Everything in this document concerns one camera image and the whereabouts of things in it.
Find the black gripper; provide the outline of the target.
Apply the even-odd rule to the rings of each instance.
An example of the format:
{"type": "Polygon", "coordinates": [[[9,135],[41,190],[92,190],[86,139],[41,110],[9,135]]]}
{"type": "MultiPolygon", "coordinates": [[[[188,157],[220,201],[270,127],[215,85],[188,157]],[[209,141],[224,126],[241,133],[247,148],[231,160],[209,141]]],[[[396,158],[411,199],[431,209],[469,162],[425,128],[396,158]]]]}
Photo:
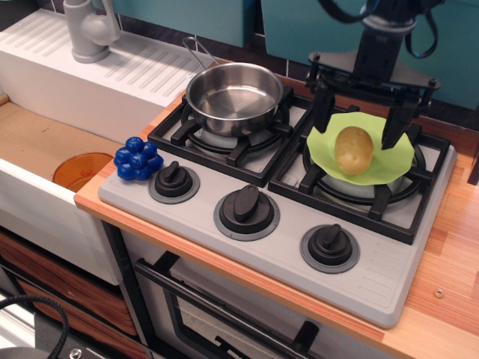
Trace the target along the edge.
{"type": "Polygon", "coordinates": [[[374,60],[357,51],[312,52],[306,86],[315,92],[314,127],[324,133],[335,107],[335,93],[385,97],[390,107],[382,131],[382,149],[393,148],[413,119],[422,114],[441,82],[402,63],[396,57],[374,60]]]}

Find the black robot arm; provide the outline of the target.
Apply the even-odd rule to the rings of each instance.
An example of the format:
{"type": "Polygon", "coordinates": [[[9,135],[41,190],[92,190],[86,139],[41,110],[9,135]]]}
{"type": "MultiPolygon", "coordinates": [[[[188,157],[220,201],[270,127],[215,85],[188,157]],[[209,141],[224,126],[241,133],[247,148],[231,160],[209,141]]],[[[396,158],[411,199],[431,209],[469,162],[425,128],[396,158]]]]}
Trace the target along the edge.
{"type": "Polygon", "coordinates": [[[405,47],[414,58],[433,54],[412,49],[416,18],[423,15],[434,37],[438,36],[431,10],[439,1],[367,1],[358,15],[343,11],[334,1],[321,1],[330,17],[344,24],[363,26],[359,47],[351,52],[312,52],[306,85],[314,94],[314,127],[327,130],[338,95],[390,108],[382,131],[382,148],[391,149],[415,118],[430,109],[438,79],[403,64],[398,55],[405,47]]]}

